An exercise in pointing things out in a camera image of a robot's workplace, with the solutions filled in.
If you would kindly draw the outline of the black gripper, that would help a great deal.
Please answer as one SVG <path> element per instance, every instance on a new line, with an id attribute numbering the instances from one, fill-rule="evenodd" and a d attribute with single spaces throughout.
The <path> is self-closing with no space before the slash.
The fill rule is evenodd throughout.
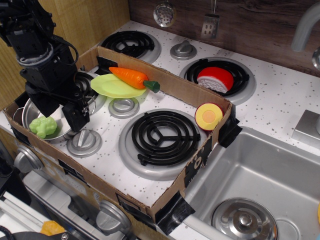
<path id="1" fill-rule="evenodd" d="M 89 105 L 74 82 L 77 67 L 70 48 L 62 43 L 53 47 L 49 59 L 25 66 L 20 75 L 25 90 L 37 109 L 49 117 L 59 106 L 73 132 L 79 132 L 89 121 Z"/>

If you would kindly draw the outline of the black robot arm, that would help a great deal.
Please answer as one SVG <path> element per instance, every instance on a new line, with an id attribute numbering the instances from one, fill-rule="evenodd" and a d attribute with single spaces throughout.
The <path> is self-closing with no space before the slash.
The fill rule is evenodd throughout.
<path id="1" fill-rule="evenodd" d="M 22 66 L 27 95 L 45 117 L 62 107 L 71 130 L 78 132 L 90 121 L 89 104 L 74 80 L 79 54 L 54 34 L 55 26 L 37 0 L 0 2 L 0 36 Z"/>

